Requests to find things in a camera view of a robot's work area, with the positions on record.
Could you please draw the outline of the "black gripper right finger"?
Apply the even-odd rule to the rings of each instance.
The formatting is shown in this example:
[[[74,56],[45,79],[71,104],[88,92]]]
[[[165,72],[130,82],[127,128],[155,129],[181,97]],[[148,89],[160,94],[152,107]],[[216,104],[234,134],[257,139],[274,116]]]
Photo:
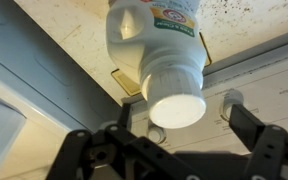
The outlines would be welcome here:
[[[229,126],[251,152],[242,179],[282,180],[282,167],[288,167],[288,132],[264,124],[241,104],[232,106]]]

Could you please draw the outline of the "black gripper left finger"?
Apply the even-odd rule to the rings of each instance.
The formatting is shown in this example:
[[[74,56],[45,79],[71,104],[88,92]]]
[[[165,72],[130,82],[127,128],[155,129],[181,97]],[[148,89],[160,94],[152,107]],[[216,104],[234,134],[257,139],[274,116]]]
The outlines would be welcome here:
[[[127,129],[130,110],[125,104],[118,120],[95,133],[68,133],[46,180],[90,180],[103,166],[124,180],[198,180],[192,167]]]

